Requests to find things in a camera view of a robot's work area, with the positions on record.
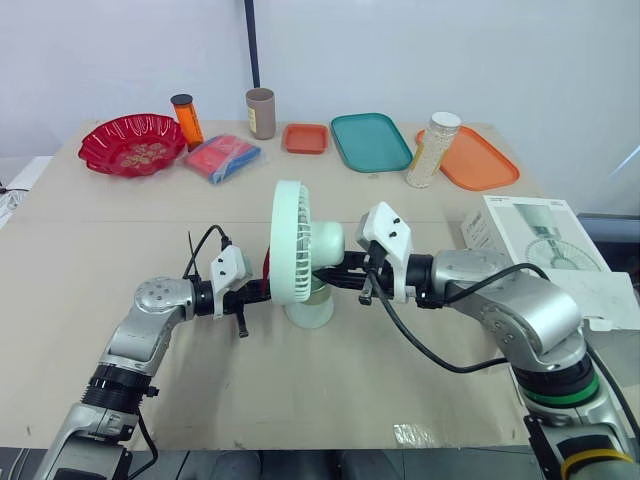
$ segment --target red bowl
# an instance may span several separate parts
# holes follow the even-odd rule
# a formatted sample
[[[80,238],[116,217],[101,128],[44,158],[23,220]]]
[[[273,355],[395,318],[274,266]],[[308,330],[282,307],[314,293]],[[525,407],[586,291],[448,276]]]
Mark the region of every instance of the red bowl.
[[[82,140],[78,156],[96,172],[138,177],[170,167],[185,143],[173,118],[139,113],[97,127]]]

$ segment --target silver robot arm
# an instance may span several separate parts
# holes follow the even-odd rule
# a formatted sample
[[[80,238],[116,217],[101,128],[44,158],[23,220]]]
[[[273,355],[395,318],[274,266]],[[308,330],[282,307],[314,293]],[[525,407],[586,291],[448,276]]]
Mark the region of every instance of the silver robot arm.
[[[211,282],[159,277],[142,283],[82,400],[72,405],[35,478],[128,478],[131,454],[119,442],[129,440],[140,422],[143,396],[158,394],[150,386],[151,379],[169,347],[171,332],[195,315],[237,313],[240,320],[243,302],[250,300],[231,290],[240,289],[248,277],[242,252],[232,245],[211,263]],[[225,307],[229,292],[234,295],[227,297],[233,300],[230,309]],[[256,301],[268,298],[254,297]]]
[[[507,266],[506,258],[496,252],[441,252],[431,270],[433,294],[443,302],[455,299],[465,288]],[[447,303],[477,319],[511,364],[530,412],[525,425],[532,447],[548,478],[561,478],[554,472],[563,466],[580,467],[581,459],[584,465],[574,468],[576,475],[590,463],[611,460],[628,465],[611,467],[607,478],[640,474],[638,465],[628,461],[633,450],[606,382],[587,355],[582,317],[568,294],[519,271]],[[618,470],[626,476],[616,477]]]
[[[364,258],[347,252],[350,265],[320,277],[355,285],[346,271],[360,263],[396,302],[415,297],[421,308],[448,306],[477,319],[513,368],[530,412],[524,420],[531,446],[549,480],[640,478],[606,382],[587,355],[582,316],[566,292],[522,271],[465,292],[512,263],[492,251],[413,255],[409,226],[384,202],[363,216],[356,239]],[[372,293],[367,276],[360,302],[371,304]]]

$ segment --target white wall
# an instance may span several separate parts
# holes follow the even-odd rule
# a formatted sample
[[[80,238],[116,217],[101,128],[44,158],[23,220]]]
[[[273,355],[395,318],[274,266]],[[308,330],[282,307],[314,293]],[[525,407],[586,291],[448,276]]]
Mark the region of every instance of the white wall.
[[[550,196],[640,214],[640,159],[608,177],[640,144],[638,0],[256,0],[256,21],[280,120],[451,110],[496,124]],[[178,91],[245,115],[242,0],[0,0],[0,45],[0,156]]]

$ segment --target white fan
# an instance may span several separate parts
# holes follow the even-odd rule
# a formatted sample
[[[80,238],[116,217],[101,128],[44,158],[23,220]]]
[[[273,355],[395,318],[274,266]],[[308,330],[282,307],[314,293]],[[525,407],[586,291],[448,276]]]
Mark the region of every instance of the white fan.
[[[285,305],[296,325],[324,325],[333,314],[333,300],[329,286],[312,272],[342,262],[344,231],[336,222],[311,221],[309,191],[300,182],[281,180],[276,185],[269,249],[272,302]]]

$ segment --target black pole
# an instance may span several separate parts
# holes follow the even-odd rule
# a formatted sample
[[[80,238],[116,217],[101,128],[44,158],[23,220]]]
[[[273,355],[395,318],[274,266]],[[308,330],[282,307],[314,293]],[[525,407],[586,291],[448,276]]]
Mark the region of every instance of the black pole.
[[[247,17],[247,37],[249,38],[249,56],[251,57],[251,75],[253,76],[253,88],[258,88],[260,86],[260,70],[258,69],[256,16],[253,11],[253,0],[244,0],[244,13]]]

